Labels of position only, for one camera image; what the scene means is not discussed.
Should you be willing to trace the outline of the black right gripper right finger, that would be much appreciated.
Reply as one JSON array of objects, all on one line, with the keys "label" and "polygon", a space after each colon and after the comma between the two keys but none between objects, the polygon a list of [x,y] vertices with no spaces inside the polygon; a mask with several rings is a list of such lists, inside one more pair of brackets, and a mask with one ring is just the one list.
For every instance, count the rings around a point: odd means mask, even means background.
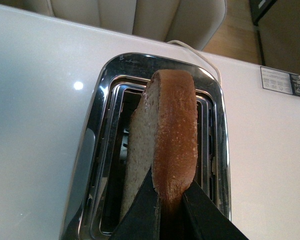
[{"label": "black right gripper right finger", "polygon": [[182,195],[184,238],[186,240],[246,240],[196,181]]}]

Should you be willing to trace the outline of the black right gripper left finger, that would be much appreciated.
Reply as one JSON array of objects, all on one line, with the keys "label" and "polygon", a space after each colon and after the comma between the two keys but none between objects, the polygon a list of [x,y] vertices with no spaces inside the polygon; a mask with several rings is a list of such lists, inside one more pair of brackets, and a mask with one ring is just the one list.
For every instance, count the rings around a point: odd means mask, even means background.
[{"label": "black right gripper left finger", "polygon": [[161,203],[149,169],[129,210],[110,236],[111,240],[158,240]]}]

